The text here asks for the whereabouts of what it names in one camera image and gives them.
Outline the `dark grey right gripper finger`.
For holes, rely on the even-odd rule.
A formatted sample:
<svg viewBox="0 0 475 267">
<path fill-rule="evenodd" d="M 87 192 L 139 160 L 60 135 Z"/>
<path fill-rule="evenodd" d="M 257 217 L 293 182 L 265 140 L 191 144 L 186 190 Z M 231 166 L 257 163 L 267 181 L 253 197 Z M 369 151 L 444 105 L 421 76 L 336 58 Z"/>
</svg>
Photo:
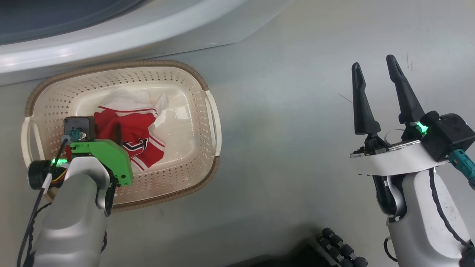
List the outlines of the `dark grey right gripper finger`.
<svg viewBox="0 0 475 267">
<path fill-rule="evenodd" d="M 417 123 L 425 115 L 419 100 L 414 94 L 395 56 L 387 55 L 386 62 L 390 79 L 396 88 L 397 100 L 399 102 L 399 123 Z"/>
<path fill-rule="evenodd" d="M 380 132 L 380 124 L 375 120 L 366 96 L 366 81 L 359 63 L 351 67 L 353 84 L 353 115 L 356 135 L 375 135 Z"/>
</svg>

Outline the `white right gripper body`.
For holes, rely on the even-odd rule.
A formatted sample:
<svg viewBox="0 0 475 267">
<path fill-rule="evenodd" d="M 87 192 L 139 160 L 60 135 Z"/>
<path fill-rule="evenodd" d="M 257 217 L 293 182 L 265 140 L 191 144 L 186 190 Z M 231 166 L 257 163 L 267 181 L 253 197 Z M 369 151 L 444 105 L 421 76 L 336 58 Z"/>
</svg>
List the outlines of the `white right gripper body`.
<svg viewBox="0 0 475 267">
<path fill-rule="evenodd" d="M 377 132 L 366 135 L 364 146 L 350 154 L 350 162 L 360 175 L 410 174 L 449 162 L 436 162 L 419 139 L 389 144 Z"/>
</svg>

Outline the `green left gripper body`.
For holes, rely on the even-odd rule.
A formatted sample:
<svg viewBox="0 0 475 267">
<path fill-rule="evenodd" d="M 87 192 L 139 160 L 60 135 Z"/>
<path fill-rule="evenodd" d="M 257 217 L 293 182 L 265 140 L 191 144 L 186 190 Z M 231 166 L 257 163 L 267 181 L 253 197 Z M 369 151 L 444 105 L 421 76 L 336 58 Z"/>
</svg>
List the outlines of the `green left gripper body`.
<svg viewBox="0 0 475 267">
<path fill-rule="evenodd" d="M 133 172 L 129 154 L 109 139 L 95 139 L 88 142 L 70 144 L 72 156 L 90 154 L 107 167 L 121 186 L 129 186 L 133 181 Z"/>
</svg>

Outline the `red basketball jersey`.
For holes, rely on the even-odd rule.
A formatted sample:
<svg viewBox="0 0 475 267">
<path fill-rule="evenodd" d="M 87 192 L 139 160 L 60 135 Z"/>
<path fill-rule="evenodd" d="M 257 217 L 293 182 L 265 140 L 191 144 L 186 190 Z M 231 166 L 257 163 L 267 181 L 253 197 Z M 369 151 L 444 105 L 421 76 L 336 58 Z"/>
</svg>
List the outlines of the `red basketball jersey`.
<svg viewBox="0 0 475 267">
<path fill-rule="evenodd" d="M 96 139 L 117 141 L 121 124 L 122 148 L 129 154 L 132 167 L 144 171 L 164 157 L 165 142 L 153 134 L 156 120 L 151 114 L 118 116 L 112 111 L 94 112 Z"/>
</svg>

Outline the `white garment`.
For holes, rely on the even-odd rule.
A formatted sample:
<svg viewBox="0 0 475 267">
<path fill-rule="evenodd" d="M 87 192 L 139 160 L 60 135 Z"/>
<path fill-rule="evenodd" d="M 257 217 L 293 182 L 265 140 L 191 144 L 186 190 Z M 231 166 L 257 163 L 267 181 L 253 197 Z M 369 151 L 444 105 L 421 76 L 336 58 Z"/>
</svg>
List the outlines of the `white garment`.
<svg viewBox="0 0 475 267">
<path fill-rule="evenodd" d="M 166 93 L 152 94 L 147 90 L 119 88 L 105 96 L 96 112 L 112 111 L 118 116 L 151 114 L 156 120 L 168 108 Z"/>
</svg>

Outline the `cream perforated laundry basket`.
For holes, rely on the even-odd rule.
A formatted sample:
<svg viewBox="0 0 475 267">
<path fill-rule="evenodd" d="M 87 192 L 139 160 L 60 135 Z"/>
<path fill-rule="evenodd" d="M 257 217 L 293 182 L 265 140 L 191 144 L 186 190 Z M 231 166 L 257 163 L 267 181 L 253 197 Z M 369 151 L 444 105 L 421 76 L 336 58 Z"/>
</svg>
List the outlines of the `cream perforated laundry basket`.
<svg viewBox="0 0 475 267">
<path fill-rule="evenodd" d="M 152 128 L 165 142 L 163 159 L 135 170 L 131 185 L 117 188 L 114 212 L 172 201 L 204 188 L 215 176 L 221 151 L 221 125 L 216 102 L 204 78 L 174 60 L 139 60 L 88 66 L 57 74 L 40 83 L 25 107 L 21 150 L 25 165 L 51 159 L 60 147 L 63 120 L 90 116 L 117 89 L 145 91 L 152 103 L 167 96 L 168 107 Z M 33 133 L 36 145 L 30 143 Z"/>
</svg>

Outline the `white washing machine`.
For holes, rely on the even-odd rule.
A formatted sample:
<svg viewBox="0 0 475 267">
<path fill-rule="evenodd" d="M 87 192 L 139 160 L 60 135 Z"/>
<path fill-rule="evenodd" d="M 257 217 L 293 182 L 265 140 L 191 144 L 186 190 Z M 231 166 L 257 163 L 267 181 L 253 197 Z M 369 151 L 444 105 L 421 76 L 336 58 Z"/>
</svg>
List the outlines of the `white washing machine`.
<svg viewBox="0 0 475 267">
<path fill-rule="evenodd" d="M 242 41 L 295 0 L 0 0 L 0 86 Z"/>
</svg>

